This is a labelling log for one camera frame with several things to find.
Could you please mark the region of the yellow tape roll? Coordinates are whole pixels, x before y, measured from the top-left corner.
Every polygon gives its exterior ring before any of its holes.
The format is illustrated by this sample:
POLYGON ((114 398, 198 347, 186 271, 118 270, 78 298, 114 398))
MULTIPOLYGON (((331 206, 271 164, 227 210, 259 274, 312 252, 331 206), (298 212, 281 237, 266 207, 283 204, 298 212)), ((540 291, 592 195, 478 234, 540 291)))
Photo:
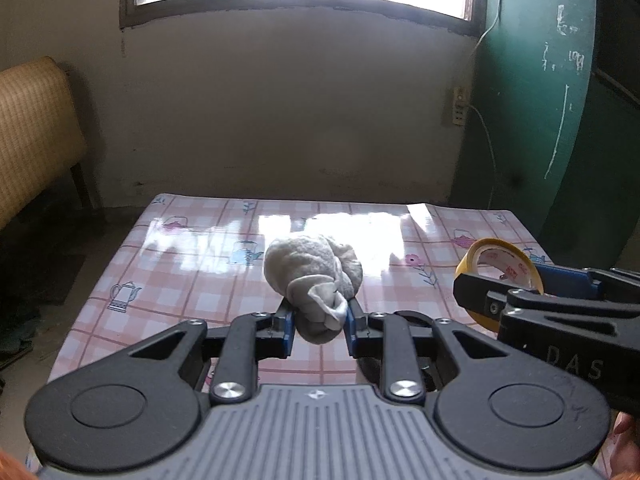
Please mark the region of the yellow tape roll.
POLYGON ((508 291, 525 289, 537 294, 544 292, 533 261, 521 249, 498 238, 481 238, 474 242, 458 263, 454 277, 461 273, 496 278, 508 284, 508 291))

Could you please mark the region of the white knitted towel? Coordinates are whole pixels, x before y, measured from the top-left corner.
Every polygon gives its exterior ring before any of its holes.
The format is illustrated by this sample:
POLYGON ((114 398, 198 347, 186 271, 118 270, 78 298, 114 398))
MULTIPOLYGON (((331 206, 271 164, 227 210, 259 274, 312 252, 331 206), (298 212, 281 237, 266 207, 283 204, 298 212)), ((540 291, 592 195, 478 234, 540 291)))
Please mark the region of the white knitted towel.
POLYGON ((310 344, 327 344, 345 325, 363 270, 349 244, 295 233, 266 249, 264 277, 294 309, 297 333, 310 344))

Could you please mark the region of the green door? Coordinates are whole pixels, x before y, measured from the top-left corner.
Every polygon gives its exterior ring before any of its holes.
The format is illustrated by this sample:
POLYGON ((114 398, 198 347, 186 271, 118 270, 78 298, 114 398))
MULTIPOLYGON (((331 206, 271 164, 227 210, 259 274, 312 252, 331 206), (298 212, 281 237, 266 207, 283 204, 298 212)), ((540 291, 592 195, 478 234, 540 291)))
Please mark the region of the green door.
POLYGON ((487 0, 450 203, 566 266, 639 252, 639 0, 487 0))

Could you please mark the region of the woven rattan chair back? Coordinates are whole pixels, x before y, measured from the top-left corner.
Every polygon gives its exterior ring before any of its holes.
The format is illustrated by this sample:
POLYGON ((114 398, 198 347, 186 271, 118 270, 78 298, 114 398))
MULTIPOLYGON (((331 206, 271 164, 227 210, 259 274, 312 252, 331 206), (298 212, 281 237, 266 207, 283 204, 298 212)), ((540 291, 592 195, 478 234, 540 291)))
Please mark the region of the woven rattan chair back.
POLYGON ((6 226, 87 151, 70 83, 53 58, 1 73, 0 142, 0 214, 6 226))

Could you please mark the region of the wall power outlet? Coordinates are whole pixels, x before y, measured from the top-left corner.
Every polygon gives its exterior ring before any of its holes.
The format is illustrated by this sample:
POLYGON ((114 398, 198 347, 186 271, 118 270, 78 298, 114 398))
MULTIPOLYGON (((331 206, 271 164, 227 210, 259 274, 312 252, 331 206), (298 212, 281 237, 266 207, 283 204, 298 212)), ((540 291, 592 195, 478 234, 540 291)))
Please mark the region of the wall power outlet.
POLYGON ((469 108, 469 91, 457 86, 452 89, 451 122, 454 126, 464 127, 469 108))

